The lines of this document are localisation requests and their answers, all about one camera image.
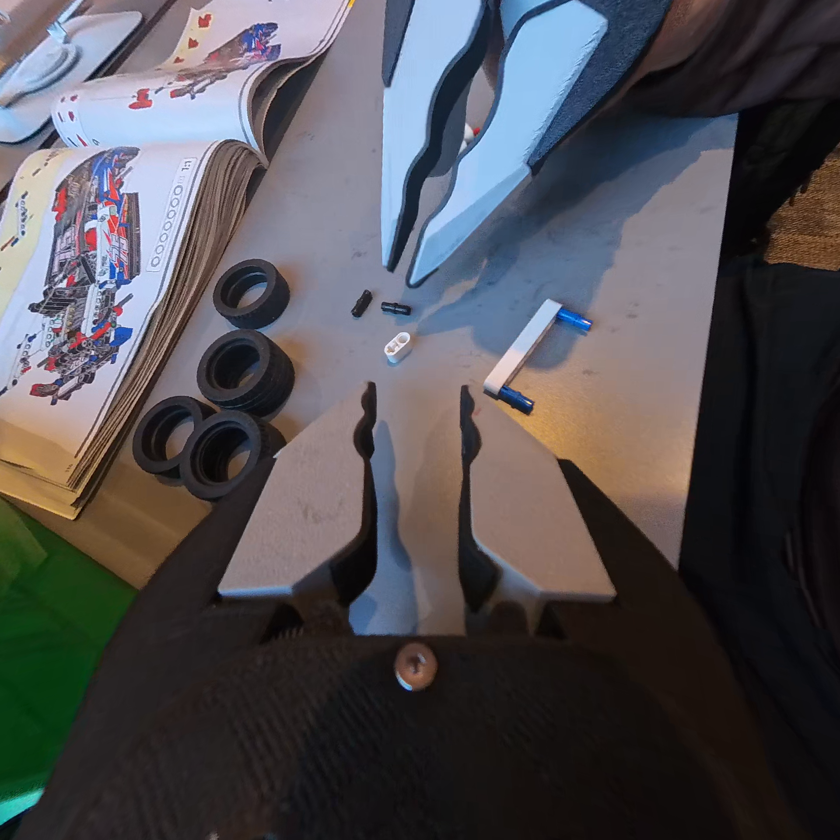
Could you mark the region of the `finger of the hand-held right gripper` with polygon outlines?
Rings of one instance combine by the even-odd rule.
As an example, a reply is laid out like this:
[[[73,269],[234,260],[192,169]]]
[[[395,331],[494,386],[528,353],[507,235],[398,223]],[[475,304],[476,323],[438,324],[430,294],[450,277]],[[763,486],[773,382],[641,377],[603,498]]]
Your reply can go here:
[[[382,55],[382,264],[393,272],[425,182],[453,165],[457,119],[487,52],[491,2],[388,1]]]
[[[448,190],[418,236],[406,284],[421,286],[532,172],[529,159],[607,33],[583,2],[535,8],[511,31],[493,108],[458,155]]]

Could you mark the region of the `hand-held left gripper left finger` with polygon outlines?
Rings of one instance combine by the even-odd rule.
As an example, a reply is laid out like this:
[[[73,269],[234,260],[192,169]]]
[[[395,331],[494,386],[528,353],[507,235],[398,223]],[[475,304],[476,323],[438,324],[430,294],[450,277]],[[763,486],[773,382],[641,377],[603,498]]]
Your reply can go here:
[[[376,570],[372,381],[310,423],[275,457],[218,585],[223,597],[334,599],[348,607]]]

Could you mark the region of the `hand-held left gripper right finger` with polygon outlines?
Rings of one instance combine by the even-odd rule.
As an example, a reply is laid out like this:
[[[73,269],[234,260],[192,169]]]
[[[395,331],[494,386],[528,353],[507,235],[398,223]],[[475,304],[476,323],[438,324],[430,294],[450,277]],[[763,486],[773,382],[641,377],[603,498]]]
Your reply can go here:
[[[468,385],[460,388],[458,579],[468,614],[511,602],[607,604],[607,573],[559,460]]]

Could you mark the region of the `white holed brick beam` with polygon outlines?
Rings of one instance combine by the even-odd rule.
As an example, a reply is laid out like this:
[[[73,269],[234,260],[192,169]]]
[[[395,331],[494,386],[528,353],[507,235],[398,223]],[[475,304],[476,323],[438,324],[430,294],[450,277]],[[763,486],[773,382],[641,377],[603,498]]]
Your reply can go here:
[[[519,373],[531,353],[557,322],[562,308],[561,303],[553,299],[547,299],[540,306],[488,374],[483,385],[486,394],[501,396],[502,388]]]

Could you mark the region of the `person's right forearm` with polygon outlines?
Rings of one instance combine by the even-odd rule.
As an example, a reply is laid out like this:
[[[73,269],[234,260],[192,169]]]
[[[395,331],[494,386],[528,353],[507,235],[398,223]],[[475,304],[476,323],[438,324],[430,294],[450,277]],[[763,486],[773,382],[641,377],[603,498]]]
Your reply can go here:
[[[838,1],[674,1],[617,95],[670,117],[839,99]]]

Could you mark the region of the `grey desk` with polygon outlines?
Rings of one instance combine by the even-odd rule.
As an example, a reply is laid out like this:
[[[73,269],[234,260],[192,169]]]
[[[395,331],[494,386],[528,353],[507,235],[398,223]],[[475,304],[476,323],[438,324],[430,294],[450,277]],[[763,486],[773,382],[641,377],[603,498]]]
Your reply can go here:
[[[573,461],[675,563],[683,532],[735,122],[616,110],[550,156],[415,290],[381,265],[383,2],[357,2],[331,49],[281,89],[276,151],[218,268],[273,262],[291,289],[269,330],[297,380],[287,439],[376,383],[379,570],[363,605],[454,624],[459,391],[480,386],[546,298],[588,315],[553,327],[509,413]],[[364,289],[373,301],[358,319]],[[386,314],[382,301],[410,305]],[[399,332],[413,351],[389,364]]]

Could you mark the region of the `black rubber toy tyre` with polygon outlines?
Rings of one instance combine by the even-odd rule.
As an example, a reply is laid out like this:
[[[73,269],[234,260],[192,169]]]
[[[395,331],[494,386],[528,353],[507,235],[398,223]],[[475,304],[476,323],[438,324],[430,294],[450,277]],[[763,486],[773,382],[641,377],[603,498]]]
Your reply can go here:
[[[264,259],[245,259],[228,268],[213,289],[217,313],[235,329],[262,329],[276,321],[290,301],[284,276]]]
[[[200,500],[216,502],[246,483],[287,445],[263,419],[222,410],[194,426],[180,455],[183,486]]]
[[[175,395],[154,404],[141,418],[133,435],[136,465],[157,480],[171,485],[183,483],[182,469],[192,453],[198,433],[215,417],[217,409],[189,395]],[[176,430],[190,426],[181,448],[169,453]]]
[[[265,417],[288,399],[295,370],[290,357],[265,334],[235,329],[206,349],[196,368],[196,383],[221,409]]]

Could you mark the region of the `person's torso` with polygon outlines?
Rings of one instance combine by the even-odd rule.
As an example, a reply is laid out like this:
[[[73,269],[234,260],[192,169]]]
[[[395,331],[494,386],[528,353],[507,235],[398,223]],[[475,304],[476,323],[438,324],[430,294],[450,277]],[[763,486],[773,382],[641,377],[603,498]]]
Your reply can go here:
[[[763,257],[838,100],[738,122],[679,574],[812,838],[838,838],[838,271]]]

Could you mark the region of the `green plastic bin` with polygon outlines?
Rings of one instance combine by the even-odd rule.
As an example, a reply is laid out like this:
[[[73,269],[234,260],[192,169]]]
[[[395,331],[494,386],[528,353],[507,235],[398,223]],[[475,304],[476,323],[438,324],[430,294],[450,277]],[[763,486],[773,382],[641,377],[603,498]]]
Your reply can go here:
[[[1,501],[1,829],[14,838],[136,590]]]

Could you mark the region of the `open instruction booklet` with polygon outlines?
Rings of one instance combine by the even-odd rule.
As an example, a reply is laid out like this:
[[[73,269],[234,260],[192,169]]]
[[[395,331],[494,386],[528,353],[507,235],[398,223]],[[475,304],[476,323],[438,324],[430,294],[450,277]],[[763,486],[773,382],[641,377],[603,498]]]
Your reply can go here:
[[[1,491],[72,520],[95,492],[269,164],[279,89],[353,2],[205,2],[158,66],[84,81],[2,216]]]

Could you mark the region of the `white stand base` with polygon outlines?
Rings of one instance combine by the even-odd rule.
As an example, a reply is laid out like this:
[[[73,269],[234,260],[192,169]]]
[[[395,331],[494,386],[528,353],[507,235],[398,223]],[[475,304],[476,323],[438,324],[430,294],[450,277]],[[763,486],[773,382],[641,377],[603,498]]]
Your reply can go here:
[[[1,143],[19,144],[50,121],[60,93],[91,78],[144,22],[105,2],[1,2]]]

